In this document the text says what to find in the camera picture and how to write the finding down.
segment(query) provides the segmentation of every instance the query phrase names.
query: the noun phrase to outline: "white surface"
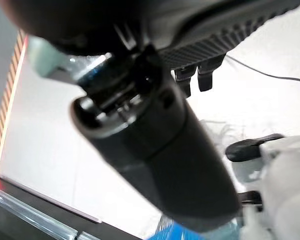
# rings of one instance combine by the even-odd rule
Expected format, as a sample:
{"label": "white surface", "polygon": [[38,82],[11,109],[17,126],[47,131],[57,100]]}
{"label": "white surface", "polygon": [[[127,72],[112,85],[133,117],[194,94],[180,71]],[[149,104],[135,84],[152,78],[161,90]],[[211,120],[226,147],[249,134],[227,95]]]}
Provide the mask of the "white surface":
{"label": "white surface", "polygon": [[265,155],[279,152],[261,181],[264,209],[278,239],[300,240],[300,136],[264,145]]}
{"label": "white surface", "polygon": [[[229,54],[271,74],[300,77],[300,8],[268,22]],[[215,71],[212,90],[196,92],[194,80],[189,103],[199,119],[229,126],[215,130],[220,142],[229,136],[223,144],[272,133],[300,135],[300,83],[227,60]],[[74,86],[38,78],[25,63],[0,174],[144,238],[160,213],[74,129],[68,108],[80,95]]]}

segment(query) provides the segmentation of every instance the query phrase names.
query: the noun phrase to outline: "transparent plastic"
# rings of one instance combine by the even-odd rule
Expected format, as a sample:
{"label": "transparent plastic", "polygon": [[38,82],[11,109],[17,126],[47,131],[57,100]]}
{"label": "transparent plastic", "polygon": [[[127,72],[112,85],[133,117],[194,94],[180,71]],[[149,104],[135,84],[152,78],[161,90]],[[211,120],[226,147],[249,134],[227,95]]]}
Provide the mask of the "transparent plastic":
{"label": "transparent plastic", "polygon": [[78,231],[0,190],[0,207],[57,240],[74,240]]}

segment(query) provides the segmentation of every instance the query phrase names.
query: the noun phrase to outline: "black cable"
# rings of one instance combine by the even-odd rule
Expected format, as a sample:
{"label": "black cable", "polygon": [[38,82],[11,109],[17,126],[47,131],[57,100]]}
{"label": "black cable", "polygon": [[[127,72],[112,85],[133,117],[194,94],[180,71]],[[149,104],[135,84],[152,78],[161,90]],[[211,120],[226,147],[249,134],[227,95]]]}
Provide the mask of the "black cable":
{"label": "black cable", "polygon": [[287,77],[287,76],[274,76],[274,75],[271,75],[271,74],[267,74],[265,72],[262,72],[262,71],[259,71],[251,66],[248,66],[247,64],[235,59],[234,57],[232,56],[229,56],[229,55],[225,55],[227,58],[231,59],[232,61],[235,61],[236,63],[250,69],[250,70],[253,70],[257,73],[260,73],[262,75],[265,75],[265,76],[268,76],[268,77],[271,77],[271,78],[275,78],[275,79],[284,79],[284,80],[292,80],[292,81],[297,81],[297,82],[300,82],[300,78],[297,78],[297,77]]}

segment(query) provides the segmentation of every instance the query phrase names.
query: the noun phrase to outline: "reflective metal part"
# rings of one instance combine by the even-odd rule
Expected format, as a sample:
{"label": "reflective metal part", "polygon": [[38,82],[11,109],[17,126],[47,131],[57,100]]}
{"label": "reflective metal part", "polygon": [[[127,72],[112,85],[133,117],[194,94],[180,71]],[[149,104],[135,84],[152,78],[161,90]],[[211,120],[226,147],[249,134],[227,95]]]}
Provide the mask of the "reflective metal part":
{"label": "reflective metal part", "polygon": [[122,43],[124,44],[124,46],[126,47],[126,49],[128,50],[132,50],[133,48],[135,48],[137,46],[137,41],[134,37],[134,35],[132,34],[129,26],[124,23],[123,25],[114,25],[114,29],[117,32],[117,34],[119,35]]}
{"label": "reflective metal part", "polygon": [[80,79],[98,68],[112,57],[111,53],[97,56],[66,55],[46,40],[30,36],[28,59],[33,69],[43,78],[77,85]]}
{"label": "reflective metal part", "polygon": [[57,240],[74,240],[78,231],[0,190],[0,206]]}

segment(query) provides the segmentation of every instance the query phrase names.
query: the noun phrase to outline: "blue object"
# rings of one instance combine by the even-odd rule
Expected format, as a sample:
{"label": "blue object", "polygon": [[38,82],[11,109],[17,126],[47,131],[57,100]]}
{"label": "blue object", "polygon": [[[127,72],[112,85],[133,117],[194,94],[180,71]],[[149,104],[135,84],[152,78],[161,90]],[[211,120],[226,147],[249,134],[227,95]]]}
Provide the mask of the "blue object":
{"label": "blue object", "polygon": [[205,240],[197,233],[190,231],[176,223],[156,233],[148,240]]}

